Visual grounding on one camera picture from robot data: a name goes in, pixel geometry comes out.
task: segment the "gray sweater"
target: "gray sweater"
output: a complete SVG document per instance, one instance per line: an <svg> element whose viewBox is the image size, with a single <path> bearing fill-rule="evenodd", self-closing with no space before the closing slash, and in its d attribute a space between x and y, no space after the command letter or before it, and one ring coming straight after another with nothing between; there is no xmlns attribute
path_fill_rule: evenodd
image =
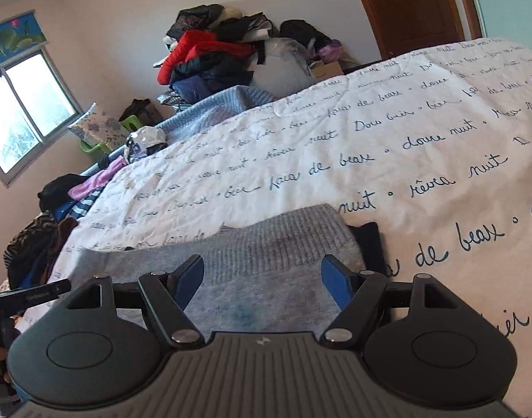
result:
<svg viewBox="0 0 532 418"><path fill-rule="evenodd" d="M321 261L332 254L364 269L353 235L329 205L293 210L242 229L224 227L201 241L124 252L84 250L75 285L97 272L114 282L171 272L192 254L205 263L204 281L185 313L208 337L212 331L320 334L339 313L322 284ZM142 323L139 311L121 317Z"/></svg>

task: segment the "floral pillowcase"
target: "floral pillowcase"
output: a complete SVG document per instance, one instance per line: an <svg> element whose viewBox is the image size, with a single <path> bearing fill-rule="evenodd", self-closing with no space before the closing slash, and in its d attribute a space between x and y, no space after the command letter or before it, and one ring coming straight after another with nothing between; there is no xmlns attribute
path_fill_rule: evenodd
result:
<svg viewBox="0 0 532 418"><path fill-rule="evenodd" d="M90 147L104 143L111 151L125 144L127 130L94 103L86 113L69 126L69 130Z"/></svg>

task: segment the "white wall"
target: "white wall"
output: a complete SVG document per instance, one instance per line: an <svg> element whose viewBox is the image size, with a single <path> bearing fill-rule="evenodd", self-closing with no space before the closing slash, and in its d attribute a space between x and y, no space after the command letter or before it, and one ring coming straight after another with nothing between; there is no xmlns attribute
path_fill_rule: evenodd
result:
<svg viewBox="0 0 532 418"><path fill-rule="evenodd" d="M49 55L80 106L86 110L97 101L107 111L122 112L127 95L101 75L97 61L83 46L74 21L59 0L23 0L4 6L0 8L0 21L32 9L49 40ZM0 181L0 283L6 277L6 246L39 213L37 193L52 179L80 173L91 164L92 160L80 150L78 138L66 133L8 189Z"/></svg>
<svg viewBox="0 0 532 418"><path fill-rule="evenodd" d="M152 64L167 54L162 42L181 9L200 4L234 6L245 14L264 12L276 25L304 19L341 40L362 63L380 59L361 0L63 0L72 9L86 43L108 74L133 96L155 98Z"/></svg>

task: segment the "bed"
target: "bed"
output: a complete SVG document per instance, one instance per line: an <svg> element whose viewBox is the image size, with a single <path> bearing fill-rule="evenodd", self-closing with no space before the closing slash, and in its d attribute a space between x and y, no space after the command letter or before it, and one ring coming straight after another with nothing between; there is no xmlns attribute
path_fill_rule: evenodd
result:
<svg viewBox="0 0 532 418"><path fill-rule="evenodd" d="M124 168L51 280L97 272L74 269L83 247L180 243L320 203L376 221L396 279L431 273L512 341L506 402L532 416L532 50L507 40L401 55Z"/></svg>

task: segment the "silver screw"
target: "silver screw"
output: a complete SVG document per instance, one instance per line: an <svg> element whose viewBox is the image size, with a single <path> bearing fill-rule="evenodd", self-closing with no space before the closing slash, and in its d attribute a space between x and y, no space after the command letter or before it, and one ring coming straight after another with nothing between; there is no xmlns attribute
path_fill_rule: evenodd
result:
<svg viewBox="0 0 532 418"><path fill-rule="evenodd" d="M200 339L200 333L189 328L177 330L171 335L171 339L178 344L191 344Z"/></svg>
<svg viewBox="0 0 532 418"><path fill-rule="evenodd" d="M332 343L344 343L353 337L353 333L346 328L332 328L324 333L324 336Z"/></svg>

